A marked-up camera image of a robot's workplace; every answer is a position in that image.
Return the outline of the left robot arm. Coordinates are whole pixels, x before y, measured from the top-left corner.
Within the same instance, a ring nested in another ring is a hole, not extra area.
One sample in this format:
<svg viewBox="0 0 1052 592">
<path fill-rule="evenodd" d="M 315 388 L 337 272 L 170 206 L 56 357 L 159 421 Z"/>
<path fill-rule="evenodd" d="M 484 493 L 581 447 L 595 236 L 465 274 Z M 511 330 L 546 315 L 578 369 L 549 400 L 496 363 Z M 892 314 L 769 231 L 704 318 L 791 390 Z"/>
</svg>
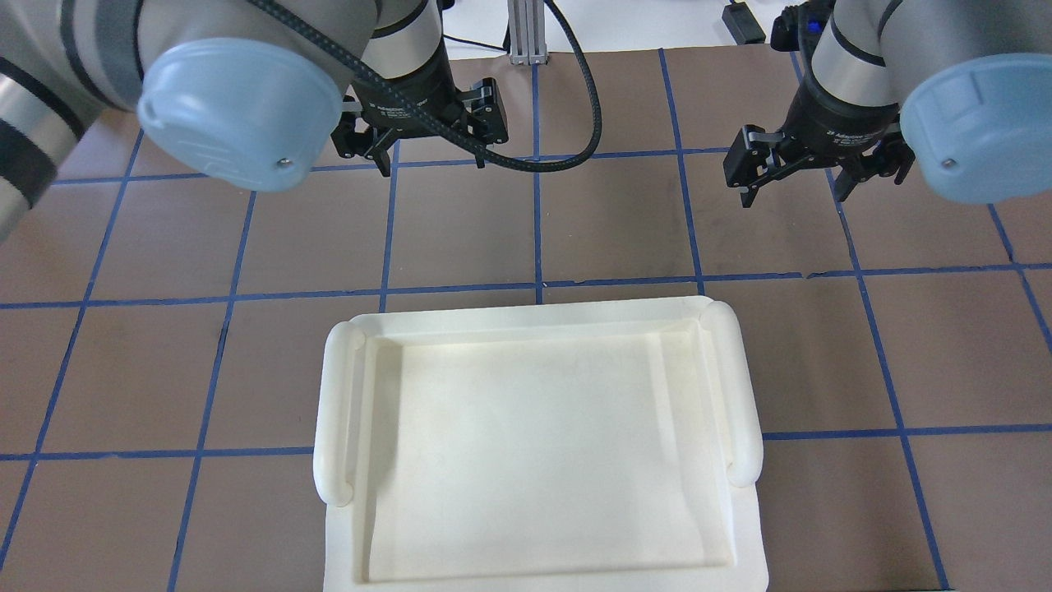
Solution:
<svg viewBox="0 0 1052 592">
<path fill-rule="evenodd" d="M 438 127 L 507 142 L 495 80 L 452 79 L 445 1 L 4 1 L 2 234 L 105 109 L 247 190 L 301 183 L 327 145 L 390 173 Z"/>
</svg>

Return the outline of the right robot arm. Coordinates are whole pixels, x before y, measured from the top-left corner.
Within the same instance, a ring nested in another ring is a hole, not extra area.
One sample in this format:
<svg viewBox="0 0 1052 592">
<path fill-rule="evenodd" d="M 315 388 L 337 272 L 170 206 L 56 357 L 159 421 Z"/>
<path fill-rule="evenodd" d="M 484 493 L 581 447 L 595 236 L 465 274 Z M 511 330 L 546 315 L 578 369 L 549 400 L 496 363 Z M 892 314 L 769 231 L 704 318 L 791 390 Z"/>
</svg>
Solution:
<svg viewBox="0 0 1052 592">
<path fill-rule="evenodd" d="M 744 125 L 722 162 L 743 207 L 791 173 L 837 166 L 846 200 L 918 169 L 933 192 L 992 205 L 1048 192 L 1048 1 L 805 1 L 771 48 L 801 56 L 800 89 L 773 132 Z"/>
</svg>

